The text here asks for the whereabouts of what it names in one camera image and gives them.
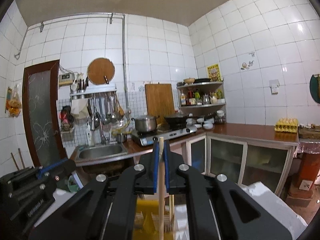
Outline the steel kitchen sink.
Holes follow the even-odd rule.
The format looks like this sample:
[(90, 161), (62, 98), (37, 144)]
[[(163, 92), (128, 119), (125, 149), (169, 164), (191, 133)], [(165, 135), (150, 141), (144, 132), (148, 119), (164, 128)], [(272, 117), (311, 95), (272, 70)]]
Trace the steel kitchen sink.
[(126, 154), (127, 150), (123, 144), (79, 146), (76, 148), (75, 161), (93, 161)]

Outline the yellow perforated utensil holder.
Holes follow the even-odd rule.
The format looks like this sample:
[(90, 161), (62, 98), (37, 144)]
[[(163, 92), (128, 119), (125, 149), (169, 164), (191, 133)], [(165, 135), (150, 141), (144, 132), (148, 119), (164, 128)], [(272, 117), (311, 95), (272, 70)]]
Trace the yellow perforated utensil holder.
[[(169, 205), (164, 209), (164, 239), (174, 239), (169, 231)], [(159, 201), (137, 199), (132, 239), (159, 239)]]

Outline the silver gas stove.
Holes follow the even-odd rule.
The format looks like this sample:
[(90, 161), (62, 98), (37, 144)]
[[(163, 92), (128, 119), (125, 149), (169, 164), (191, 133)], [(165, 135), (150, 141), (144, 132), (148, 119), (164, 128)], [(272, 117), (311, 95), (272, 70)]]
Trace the silver gas stove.
[(160, 137), (163, 137), (164, 140), (176, 139), (197, 132), (196, 126), (189, 126), (178, 130), (161, 132), (156, 130), (151, 133), (138, 133), (137, 131), (132, 131), (131, 139), (139, 146), (149, 146), (153, 145), (155, 141), (159, 141)]

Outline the dark wooden glass door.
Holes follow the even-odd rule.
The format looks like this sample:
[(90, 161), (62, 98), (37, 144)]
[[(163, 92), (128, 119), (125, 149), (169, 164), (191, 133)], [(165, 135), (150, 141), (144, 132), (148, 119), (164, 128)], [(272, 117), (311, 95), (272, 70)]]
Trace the dark wooden glass door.
[(60, 61), (24, 69), (22, 109), (25, 136), (34, 166), (49, 166), (67, 157), (57, 116)]

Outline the hanging yellow bag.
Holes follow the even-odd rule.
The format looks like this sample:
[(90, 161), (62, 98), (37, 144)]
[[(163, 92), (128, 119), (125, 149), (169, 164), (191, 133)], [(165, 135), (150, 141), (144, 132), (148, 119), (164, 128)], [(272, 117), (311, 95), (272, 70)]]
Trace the hanging yellow bag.
[(22, 102), (19, 96), (19, 85), (14, 85), (13, 88), (7, 88), (7, 95), (5, 101), (5, 113), (8, 113), (10, 117), (18, 117), (21, 109)]

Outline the steel cooking pot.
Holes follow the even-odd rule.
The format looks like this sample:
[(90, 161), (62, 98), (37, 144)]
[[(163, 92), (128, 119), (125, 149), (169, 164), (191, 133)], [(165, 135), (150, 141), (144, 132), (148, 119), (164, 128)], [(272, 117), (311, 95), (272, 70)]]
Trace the steel cooking pot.
[(157, 119), (159, 116), (141, 115), (136, 118), (131, 118), (135, 123), (135, 129), (140, 133), (150, 133), (157, 129)]

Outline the black wok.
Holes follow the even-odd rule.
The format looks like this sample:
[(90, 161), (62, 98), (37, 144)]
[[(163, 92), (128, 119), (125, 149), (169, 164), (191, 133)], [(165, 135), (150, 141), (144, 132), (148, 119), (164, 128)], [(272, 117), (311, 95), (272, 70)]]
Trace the black wok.
[(187, 114), (172, 114), (164, 116), (164, 120), (168, 123), (171, 129), (185, 128), (187, 125), (187, 119), (189, 115)]

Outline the yellow egg tray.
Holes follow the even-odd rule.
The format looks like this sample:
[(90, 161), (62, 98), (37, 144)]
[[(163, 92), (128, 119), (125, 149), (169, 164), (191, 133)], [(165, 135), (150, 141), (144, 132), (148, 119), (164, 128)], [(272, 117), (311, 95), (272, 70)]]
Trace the yellow egg tray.
[(298, 132), (298, 120), (296, 118), (280, 118), (275, 126), (276, 132), (297, 133)]

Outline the steel corner shelf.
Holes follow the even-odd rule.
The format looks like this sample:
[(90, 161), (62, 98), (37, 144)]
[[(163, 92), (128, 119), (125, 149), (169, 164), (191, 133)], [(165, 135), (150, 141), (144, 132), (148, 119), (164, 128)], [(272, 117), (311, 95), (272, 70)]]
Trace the steel corner shelf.
[(223, 81), (209, 78), (176, 85), (180, 109), (222, 107), (226, 105)]

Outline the white electric box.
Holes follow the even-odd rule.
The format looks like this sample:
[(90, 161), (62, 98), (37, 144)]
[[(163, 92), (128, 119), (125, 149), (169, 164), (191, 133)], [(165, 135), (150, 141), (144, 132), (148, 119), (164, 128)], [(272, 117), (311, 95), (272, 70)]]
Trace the white electric box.
[(58, 85), (62, 86), (70, 86), (74, 82), (74, 73), (66, 73), (59, 75)]

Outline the round wooden cutting board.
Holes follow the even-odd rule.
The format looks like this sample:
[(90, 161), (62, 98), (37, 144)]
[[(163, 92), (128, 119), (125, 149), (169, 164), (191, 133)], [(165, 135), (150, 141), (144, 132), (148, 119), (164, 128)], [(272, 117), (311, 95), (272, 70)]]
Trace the round wooden cutting board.
[(106, 58), (94, 59), (87, 68), (87, 77), (94, 85), (109, 84), (115, 74), (114, 64)]

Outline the steel wall utensil rack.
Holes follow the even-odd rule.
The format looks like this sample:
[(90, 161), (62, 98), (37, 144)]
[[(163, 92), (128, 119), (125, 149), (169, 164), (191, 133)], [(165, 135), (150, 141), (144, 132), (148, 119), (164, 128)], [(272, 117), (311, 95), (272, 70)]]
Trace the steel wall utensil rack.
[(117, 87), (115, 83), (109, 85), (90, 85), (83, 90), (72, 90), (70, 101), (71, 115), (76, 119), (93, 117), (97, 112), (103, 125), (116, 122), (116, 95)]

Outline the yellow wall poster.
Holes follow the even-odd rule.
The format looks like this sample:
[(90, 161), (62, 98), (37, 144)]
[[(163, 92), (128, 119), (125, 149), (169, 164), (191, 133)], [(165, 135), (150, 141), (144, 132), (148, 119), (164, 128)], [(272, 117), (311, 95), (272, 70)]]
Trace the yellow wall poster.
[(223, 81), (220, 73), (220, 68), (218, 64), (214, 64), (207, 67), (208, 77), (212, 82), (220, 82)]

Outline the green round wall board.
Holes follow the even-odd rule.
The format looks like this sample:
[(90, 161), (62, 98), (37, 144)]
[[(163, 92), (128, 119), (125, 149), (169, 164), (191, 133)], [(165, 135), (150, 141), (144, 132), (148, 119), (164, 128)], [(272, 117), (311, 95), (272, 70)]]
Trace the green round wall board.
[(312, 99), (320, 104), (320, 75), (313, 74), (310, 78), (309, 90)]

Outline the steel wall pipe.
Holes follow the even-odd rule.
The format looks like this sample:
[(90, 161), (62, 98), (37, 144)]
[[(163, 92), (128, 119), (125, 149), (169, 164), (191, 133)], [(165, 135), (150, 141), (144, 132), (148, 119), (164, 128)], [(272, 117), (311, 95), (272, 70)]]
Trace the steel wall pipe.
[(41, 22), (18, 33), (22, 38), (14, 53), (17, 64), (59, 60), (62, 72), (87, 73), (97, 58), (115, 66), (112, 82), (129, 103), (124, 14), (77, 14)]

